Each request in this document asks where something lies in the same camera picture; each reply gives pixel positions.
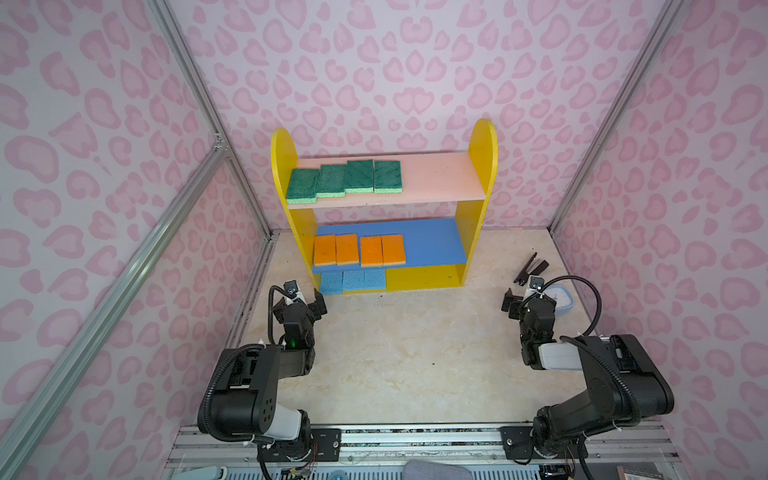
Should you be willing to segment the blue sponge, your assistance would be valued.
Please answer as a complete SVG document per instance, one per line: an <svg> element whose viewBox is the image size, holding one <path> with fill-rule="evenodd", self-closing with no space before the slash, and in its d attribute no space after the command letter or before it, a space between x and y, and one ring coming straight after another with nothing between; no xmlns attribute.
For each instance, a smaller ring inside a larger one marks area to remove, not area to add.
<svg viewBox="0 0 768 480"><path fill-rule="evenodd" d="M343 273L326 272L321 275L320 292L323 295L340 295L343 293Z"/></svg>
<svg viewBox="0 0 768 480"><path fill-rule="evenodd" d="M369 269L363 272L363 290L386 290L387 276L385 269Z"/></svg>
<svg viewBox="0 0 768 480"><path fill-rule="evenodd" d="M345 271L342 275L342 291L358 292L366 289L365 273L362 270Z"/></svg>

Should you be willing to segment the orange sponge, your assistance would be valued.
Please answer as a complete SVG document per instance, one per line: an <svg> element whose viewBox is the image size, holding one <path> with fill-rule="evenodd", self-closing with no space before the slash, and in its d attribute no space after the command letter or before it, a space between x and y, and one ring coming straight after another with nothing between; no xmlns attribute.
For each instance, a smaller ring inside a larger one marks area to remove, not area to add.
<svg viewBox="0 0 768 480"><path fill-rule="evenodd" d="M336 235L336 264L357 265L360 262L358 238L355 234Z"/></svg>
<svg viewBox="0 0 768 480"><path fill-rule="evenodd" d="M383 266L383 247L381 236L360 238L360 266L378 268Z"/></svg>
<svg viewBox="0 0 768 480"><path fill-rule="evenodd" d="M336 264L336 237L334 235L316 236L313 245L313 265L325 267Z"/></svg>
<svg viewBox="0 0 768 480"><path fill-rule="evenodd" d="M383 266L399 266L406 263L404 237L401 234L382 236L381 245Z"/></svg>

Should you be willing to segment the green sponge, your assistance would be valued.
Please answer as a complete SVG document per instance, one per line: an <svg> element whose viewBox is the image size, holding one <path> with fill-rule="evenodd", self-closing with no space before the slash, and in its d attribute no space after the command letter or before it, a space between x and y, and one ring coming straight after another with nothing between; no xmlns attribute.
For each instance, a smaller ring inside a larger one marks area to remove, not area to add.
<svg viewBox="0 0 768 480"><path fill-rule="evenodd" d="M316 184L318 198L341 198L346 195L345 164L326 164L320 167Z"/></svg>
<svg viewBox="0 0 768 480"><path fill-rule="evenodd" d="M374 161L372 159L350 160L344 168L344 191L346 194L374 192Z"/></svg>
<svg viewBox="0 0 768 480"><path fill-rule="evenodd" d="M313 204L317 201L317 182L320 170L317 168L296 168L291 172L285 194L289 205Z"/></svg>
<svg viewBox="0 0 768 480"><path fill-rule="evenodd" d="M374 192L376 194L399 194L403 191L400 161L377 160L373 166Z"/></svg>

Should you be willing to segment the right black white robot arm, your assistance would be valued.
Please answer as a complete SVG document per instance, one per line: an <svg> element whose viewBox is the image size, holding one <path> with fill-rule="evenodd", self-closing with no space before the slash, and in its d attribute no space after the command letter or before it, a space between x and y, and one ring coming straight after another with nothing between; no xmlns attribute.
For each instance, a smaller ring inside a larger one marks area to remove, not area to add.
<svg viewBox="0 0 768 480"><path fill-rule="evenodd" d="M581 393L540 408L527 430L502 427L507 459L520 465L568 455L584 460L588 439L673 410L669 383L635 336L556 340L556 301L543 293L523 298L507 291L501 311L519 324L525 365L538 371L577 371L585 384Z"/></svg>

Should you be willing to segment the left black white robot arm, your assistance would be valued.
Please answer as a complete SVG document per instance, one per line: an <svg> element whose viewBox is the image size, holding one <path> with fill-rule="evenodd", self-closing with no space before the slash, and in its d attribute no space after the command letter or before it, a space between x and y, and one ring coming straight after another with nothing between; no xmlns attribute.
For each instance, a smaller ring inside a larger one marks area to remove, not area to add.
<svg viewBox="0 0 768 480"><path fill-rule="evenodd" d="M279 381L306 376L315 360L315 323L325 299L312 302L294 281L268 291L267 341L226 349L203 393L197 427L220 442L259 444L290 461L307 459L312 446L308 414L278 402Z"/></svg>

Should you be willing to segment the yellow shelf with coloured boards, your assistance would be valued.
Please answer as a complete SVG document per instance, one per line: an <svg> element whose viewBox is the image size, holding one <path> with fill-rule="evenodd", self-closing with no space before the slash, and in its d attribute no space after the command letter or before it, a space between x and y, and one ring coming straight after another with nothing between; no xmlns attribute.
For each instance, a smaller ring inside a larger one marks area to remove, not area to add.
<svg viewBox="0 0 768 480"><path fill-rule="evenodd" d="M271 140L275 188L316 290L354 294L464 285L498 170L496 128L479 120L465 153L302 159ZM453 202L453 218L320 226L318 209Z"/></svg>

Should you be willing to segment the small blue white clock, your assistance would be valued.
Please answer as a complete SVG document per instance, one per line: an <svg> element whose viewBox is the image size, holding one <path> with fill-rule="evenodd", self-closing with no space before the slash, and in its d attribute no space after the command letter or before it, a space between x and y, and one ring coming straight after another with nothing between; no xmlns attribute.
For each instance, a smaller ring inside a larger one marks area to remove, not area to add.
<svg viewBox="0 0 768 480"><path fill-rule="evenodd" d="M550 286L544 291L544 294L555 301L555 314L557 316L566 314L574 308L575 301L564 286Z"/></svg>

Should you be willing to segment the black clip tool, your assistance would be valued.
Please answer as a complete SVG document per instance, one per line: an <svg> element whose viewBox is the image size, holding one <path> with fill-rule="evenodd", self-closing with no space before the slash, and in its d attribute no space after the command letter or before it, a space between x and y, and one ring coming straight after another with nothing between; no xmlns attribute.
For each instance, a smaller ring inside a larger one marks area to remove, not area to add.
<svg viewBox="0 0 768 480"><path fill-rule="evenodd" d="M518 272L514 279L514 283L519 286L525 286L532 276L540 276L548 268L549 262L547 260L539 259L538 253L534 252Z"/></svg>

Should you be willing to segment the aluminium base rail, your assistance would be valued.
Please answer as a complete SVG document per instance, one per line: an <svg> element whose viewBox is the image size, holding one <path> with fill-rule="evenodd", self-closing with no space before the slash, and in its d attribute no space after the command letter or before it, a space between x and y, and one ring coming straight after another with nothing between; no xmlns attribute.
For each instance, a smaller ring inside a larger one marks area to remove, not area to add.
<svg viewBox="0 0 768 480"><path fill-rule="evenodd" d="M685 479L681 457L658 421L612 431L578 451L542 457L528 423L321 425L314 450L292 463L253 445L225 444L185 427L164 479L400 479L414 462L460 467L474 479Z"/></svg>

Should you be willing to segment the left aluminium frame beam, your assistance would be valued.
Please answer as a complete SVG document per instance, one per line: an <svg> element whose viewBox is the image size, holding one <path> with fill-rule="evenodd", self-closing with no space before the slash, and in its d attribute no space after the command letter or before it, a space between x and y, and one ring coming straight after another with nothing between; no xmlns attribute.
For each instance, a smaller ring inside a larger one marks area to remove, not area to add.
<svg viewBox="0 0 768 480"><path fill-rule="evenodd" d="M190 211L221 168L226 160L226 150L224 140L220 139L214 144L20 410L1 440L3 479L17 478L26 466Z"/></svg>

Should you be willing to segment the right aluminium frame post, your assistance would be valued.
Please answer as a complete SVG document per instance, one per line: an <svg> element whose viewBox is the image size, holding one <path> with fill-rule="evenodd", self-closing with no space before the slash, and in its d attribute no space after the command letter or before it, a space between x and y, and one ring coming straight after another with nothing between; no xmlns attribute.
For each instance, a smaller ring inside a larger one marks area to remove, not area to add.
<svg viewBox="0 0 768 480"><path fill-rule="evenodd" d="M629 68L615 99L607 110L604 120L597 129L596 135L586 151L582 163L576 170L560 206L547 227L551 237L554 237L564 228L568 214L577 203L578 196L598 164L611 135L620 124L625 111L643 85L644 78L661 54L669 37L677 28L677 24L684 16L688 4L689 1L684 0L667 0L663 3L658 17L642 44L642 48Z"/></svg>

